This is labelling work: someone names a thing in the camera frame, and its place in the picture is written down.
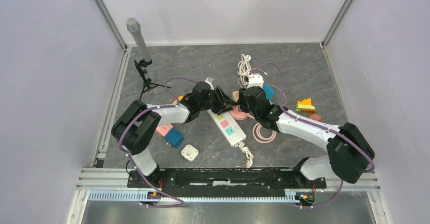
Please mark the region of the beige cube socket adapter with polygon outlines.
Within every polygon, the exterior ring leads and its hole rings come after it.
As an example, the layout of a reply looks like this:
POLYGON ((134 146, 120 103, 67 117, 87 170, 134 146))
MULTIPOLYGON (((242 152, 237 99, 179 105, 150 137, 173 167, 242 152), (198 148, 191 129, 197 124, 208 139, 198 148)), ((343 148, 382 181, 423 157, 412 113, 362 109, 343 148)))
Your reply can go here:
POLYGON ((233 99, 235 102, 238 102, 238 100, 239 100, 239 91, 233 91, 233 92, 232 92, 232 99, 233 99))

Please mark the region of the pink round socket base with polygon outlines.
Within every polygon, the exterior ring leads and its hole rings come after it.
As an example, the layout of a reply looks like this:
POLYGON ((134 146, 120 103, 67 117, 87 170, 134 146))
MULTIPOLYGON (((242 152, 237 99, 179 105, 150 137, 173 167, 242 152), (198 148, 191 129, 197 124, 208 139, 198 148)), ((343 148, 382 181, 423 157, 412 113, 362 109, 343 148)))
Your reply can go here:
POLYGON ((237 121, 243 121, 249 116, 249 113, 240 111, 238 106, 234 106, 233 109, 230 111, 230 114, 237 121))

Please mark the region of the light blue plug adapter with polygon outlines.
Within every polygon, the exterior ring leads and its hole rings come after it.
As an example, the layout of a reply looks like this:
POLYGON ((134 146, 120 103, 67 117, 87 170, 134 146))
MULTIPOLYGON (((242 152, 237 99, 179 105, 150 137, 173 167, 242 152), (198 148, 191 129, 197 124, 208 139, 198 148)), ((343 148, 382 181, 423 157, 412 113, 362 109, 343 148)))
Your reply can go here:
POLYGON ((272 104, 271 98, 274 96, 274 91, 269 85, 263 85, 262 86, 263 91, 265 92, 266 98, 269 100, 269 102, 272 104))

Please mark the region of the white power strip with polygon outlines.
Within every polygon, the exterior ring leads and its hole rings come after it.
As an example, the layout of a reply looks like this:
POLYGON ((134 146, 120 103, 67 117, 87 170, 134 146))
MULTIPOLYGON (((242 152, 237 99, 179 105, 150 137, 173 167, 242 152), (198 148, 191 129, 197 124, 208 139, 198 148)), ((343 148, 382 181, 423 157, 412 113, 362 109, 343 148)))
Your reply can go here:
POLYGON ((246 134, 229 112, 217 115, 211 110, 207 110, 207 113, 231 147, 237 147, 246 139, 246 134))

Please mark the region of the yellow cube socket adapter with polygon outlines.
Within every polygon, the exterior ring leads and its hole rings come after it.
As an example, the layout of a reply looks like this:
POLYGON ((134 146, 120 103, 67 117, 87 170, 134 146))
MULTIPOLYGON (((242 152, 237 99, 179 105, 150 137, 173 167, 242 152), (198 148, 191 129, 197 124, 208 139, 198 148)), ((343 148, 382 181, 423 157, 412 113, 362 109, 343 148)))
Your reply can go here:
POLYGON ((182 99, 183 99, 183 96, 179 96, 179 97, 177 98, 177 100, 175 100, 175 101, 173 102, 173 104, 177 104, 177 103, 179 103, 182 99))

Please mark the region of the white plug adapter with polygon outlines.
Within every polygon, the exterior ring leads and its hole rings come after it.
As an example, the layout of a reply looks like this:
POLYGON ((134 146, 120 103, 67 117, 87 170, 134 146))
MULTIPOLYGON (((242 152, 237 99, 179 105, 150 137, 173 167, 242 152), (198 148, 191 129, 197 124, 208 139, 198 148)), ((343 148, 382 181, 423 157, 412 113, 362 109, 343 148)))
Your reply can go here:
POLYGON ((193 162, 199 154, 198 149, 190 144, 187 144, 182 150, 181 155, 188 161, 193 162))

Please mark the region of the blue cube socket adapter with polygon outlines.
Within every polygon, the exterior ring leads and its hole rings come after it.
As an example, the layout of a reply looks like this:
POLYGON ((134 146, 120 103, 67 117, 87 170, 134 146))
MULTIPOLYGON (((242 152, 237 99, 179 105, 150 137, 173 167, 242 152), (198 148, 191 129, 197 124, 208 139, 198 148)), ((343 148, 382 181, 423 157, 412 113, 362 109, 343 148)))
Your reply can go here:
POLYGON ((171 128, 164 136, 164 138, 174 148, 178 148, 185 139, 183 134, 176 128, 171 128))

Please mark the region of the pink cube socket adapter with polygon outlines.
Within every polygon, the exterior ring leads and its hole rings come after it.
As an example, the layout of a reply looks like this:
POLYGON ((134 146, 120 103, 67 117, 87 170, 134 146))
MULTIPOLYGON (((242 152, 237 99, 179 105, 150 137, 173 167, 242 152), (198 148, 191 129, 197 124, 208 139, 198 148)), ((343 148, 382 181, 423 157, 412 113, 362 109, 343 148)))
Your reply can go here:
POLYGON ((161 125, 156 128, 156 132, 165 137, 172 128, 173 126, 171 124, 161 125))

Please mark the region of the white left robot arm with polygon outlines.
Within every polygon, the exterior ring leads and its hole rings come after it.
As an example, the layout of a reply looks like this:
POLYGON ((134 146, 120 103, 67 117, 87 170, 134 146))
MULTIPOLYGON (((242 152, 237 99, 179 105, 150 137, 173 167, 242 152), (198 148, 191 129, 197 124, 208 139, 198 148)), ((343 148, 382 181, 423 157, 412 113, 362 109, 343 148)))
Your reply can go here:
POLYGON ((111 134, 119 149, 137 168, 140 181, 147 187, 154 187, 159 182, 159 173, 149 144, 157 127, 189 123, 199 117, 201 111, 220 115, 236 105, 237 102, 220 87, 212 88, 210 83, 200 81, 177 104, 148 105, 140 100, 133 101, 114 123, 111 134))

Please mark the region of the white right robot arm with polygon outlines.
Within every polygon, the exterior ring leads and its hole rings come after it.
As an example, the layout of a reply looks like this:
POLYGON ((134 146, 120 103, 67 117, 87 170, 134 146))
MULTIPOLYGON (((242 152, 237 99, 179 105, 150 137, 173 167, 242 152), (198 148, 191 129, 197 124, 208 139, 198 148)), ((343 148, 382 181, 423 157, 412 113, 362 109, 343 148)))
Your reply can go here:
POLYGON ((310 120, 290 109, 272 104, 261 87, 239 90, 238 107, 250 113, 263 128, 304 139, 326 151, 318 158, 304 158, 294 168, 293 182, 305 188, 318 178, 337 177, 356 183, 363 173, 375 170, 375 153, 358 127, 310 120))

